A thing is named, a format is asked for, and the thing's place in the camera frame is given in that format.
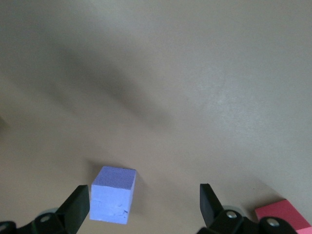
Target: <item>silver screw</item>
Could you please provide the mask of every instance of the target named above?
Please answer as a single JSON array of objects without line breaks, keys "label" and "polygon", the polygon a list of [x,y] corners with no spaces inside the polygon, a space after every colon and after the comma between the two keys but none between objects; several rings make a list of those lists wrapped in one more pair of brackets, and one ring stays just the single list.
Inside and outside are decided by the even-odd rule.
[{"label": "silver screw", "polygon": [[50,219],[50,215],[48,214],[48,215],[42,217],[42,218],[40,219],[40,222],[43,223],[43,222],[45,222],[45,221],[48,221],[49,219]]},{"label": "silver screw", "polygon": [[268,224],[270,224],[272,227],[278,227],[279,222],[273,218],[268,218],[267,219]]},{"label": "silver screw", "polygon": [[237,215],[234,211],[227,211],[226,212],[226,215],[229,217],[229,218],[237,218]]},{"label": "silver screw", "polygon": [[2,232],[3,230],[5,230],[6,227],[7,227],[7,224],[6,224],[6,223],[5,223],[5,224],[2,224],[2,225],[0,226],[0,232]]}]

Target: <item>cube front face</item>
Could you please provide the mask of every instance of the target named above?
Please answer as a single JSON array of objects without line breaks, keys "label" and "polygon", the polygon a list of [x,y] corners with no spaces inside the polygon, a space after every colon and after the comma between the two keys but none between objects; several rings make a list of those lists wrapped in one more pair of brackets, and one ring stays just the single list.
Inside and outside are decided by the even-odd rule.
[{"label": "cube front face", "polygon": [[91,186],[90,219],[127,224],[135,178],[135,170],[103,167]]}]

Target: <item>foam block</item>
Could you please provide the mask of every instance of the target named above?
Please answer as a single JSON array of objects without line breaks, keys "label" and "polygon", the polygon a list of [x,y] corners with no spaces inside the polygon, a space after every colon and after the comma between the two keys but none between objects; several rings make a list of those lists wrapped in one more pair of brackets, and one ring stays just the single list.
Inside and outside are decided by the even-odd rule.
[{"label": "foam block", "polygon": [[136,170],[103,167],[91,186],[90,219],[127,224]]},{"label": "foam block", "polygon": [[257,208],[255,213],[259,220],[266,216],[282,218],[298,233],[312,234],[311,225],[288,200],[282,200],[268,206]]}]

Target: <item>purple block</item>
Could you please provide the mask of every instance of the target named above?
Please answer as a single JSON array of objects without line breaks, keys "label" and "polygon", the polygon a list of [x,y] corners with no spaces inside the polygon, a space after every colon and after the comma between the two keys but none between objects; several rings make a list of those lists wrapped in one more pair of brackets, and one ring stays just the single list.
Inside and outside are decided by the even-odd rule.
[{"label": "purple block", "polygon": [[127,224],[136,170],[103,167],[91,186],[90,219]]}]

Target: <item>gray surface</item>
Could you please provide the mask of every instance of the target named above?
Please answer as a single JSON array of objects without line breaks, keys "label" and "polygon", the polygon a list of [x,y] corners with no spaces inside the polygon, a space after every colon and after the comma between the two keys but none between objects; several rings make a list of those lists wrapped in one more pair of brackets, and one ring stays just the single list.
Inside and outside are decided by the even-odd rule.
[{"label": "gray surface", "polygon": [[0,219],[59,206],[99,169],[137,170],[128,225],[195,233],[199,184],[312,222],[311,1],[0,2]]}]

